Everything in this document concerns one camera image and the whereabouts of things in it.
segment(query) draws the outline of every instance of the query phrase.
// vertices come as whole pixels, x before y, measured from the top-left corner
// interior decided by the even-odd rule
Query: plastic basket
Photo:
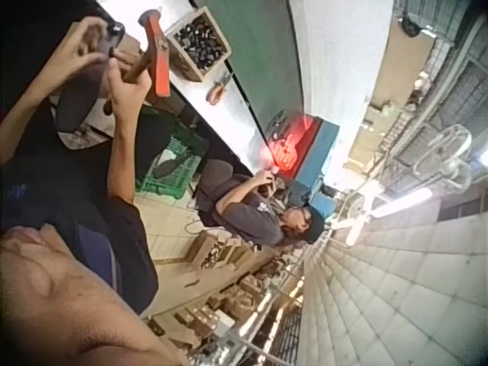
[[[191,178],[197,170],[198,164],[200,164],[201,158],[207,151],[207,147],[207,141],[203,140],[183,124],[176,123],[171,140],[166,149],[171,150],[176,157],[183,155],[187,149],[191,149],[193,154],[177,167],[172,174],[156,179],[153,176],[153,169],[158,165],[161,152],[152,161],[144,179],[142,181],[136,180],[136,191],[171,196],[179,200],[185,194]]]

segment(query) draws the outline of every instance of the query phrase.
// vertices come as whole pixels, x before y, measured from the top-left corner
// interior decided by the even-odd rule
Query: forearm
[[[30,85],[0,124],[0,166],[14,156],[29,120],[46,96]]]
[[[135,190],[135,141],[135,128],[115,127],[107,176],[108,197],[117,196],[129,204],[133,203]]]
[[[217,213],[222,215],[227,206],[230,204],[242,202],[244,197],[254,188],[256,188],[255,182],[252,179],[249,179],[248,181],[241,183],[233,190],[229,191],[225,196],[219,199],[215,205]]]

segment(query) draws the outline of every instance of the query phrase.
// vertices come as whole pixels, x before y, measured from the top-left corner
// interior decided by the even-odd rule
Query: workbench
[[[147,47],[147,39],[137,20],[145,10],[154,8],[161,12],[159,23],[163,32],[194,11],[186,0],[98,0],[98,3],[115,21],[125,26],[127,34],[140,42],[142,50]],[[215,82],[228,73],[228,68],[222,65],[203,82],[190,82],[173,71],[170,72],[170,79],[173,87],[228,145],[240,162],[249,171],[256,173],[270,166],[271,153],[235,81],[229,82],[223,99],[217,105],[211,106],[205,100]]]

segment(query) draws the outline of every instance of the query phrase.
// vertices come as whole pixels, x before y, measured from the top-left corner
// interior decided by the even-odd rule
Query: shirt sleeve
[[[158,278],[139,210],[118,197],[111,197],[102,215],[110,227],[112,249],[120,266],[121,296],[140,314],[156,295]]]
[[[229,204],[222,218],[243,239],[260,246],[273,246],[283,237],[281,228],[269,212],[242,202]]]

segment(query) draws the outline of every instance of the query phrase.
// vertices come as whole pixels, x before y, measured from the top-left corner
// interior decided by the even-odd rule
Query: hammer head
[[[156,16],[158,18],[158,20],[161,18],[161,13],[159,12],[159,10],[156,10],[156,9],[149,9],[149,10],[146,10],[145,12],[143,12],[141,14],[141,16],[139,17],[139,24],[142,25],[143,27],[146,26],[146,23],[147,21],[152,17],[152,16]]]

